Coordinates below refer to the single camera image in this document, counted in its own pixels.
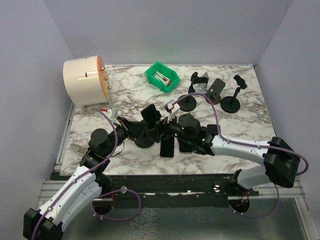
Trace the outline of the black clamp phone stand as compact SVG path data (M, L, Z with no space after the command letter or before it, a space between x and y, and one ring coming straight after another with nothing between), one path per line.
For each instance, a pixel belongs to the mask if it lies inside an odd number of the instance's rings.
M141 133L138 138L134 141L136 146L138 146L141 149L147 149L154 145L155 141L146 134L147 130L149 130L150 124L148 124L148 127Z

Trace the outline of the purple case phone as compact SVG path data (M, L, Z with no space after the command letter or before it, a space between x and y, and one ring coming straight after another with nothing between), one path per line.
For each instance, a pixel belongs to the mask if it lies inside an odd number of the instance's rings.
M219 135L219 127L216 124L208 124L206 128L211 135L213 136Z

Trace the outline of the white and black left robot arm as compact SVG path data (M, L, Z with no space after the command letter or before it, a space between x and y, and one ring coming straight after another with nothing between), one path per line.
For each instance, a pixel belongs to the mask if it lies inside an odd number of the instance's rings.
M23 217L23 237L27 240L60 240L72 220L97 197L106 197L111 179L103 172L116 148L125 139L136 140L148 128L143 121L118 117L112 132L98 128L91 133L88 149L68 181L37 210Z

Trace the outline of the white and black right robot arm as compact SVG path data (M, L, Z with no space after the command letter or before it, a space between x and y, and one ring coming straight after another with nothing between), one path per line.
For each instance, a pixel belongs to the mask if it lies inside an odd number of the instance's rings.
M283 188L292 188L297 176L300 157L279 137L270 141L250 141L219 135L218 126L201 126L190 113L171 121L158 120L147 135L155 142L163 137L174 137L185 151L201 155L229 156L257 164L250 169L237 170L229 189L240 196L247 189L274 183Z

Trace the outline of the black front phone stand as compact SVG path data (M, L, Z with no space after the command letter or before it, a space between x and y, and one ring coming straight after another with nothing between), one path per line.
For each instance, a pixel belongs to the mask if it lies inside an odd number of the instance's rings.
M191 78L190 78L191 84L190 84L190 86L188 88L188 93L189 94L190 93L195 93L195 90L193 88L193 83L192 83L193 74L191 75ZM196 108L197 101L192 95L190 95L190 96L182 99L181 101L179 101L178 105L179 105L181 111L183 111L183 112L191 112Z

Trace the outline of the black round base phone stand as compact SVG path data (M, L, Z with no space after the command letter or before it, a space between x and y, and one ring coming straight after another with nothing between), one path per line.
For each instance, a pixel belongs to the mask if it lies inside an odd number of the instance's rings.
M225 96L220 101L220 107L222 110L229 114L234 114L240 110L241 104L237 99L237 96L241 90L245 90L248 87L246 81L240 75L235 75L233 79L238 85L234 94L232 96Z

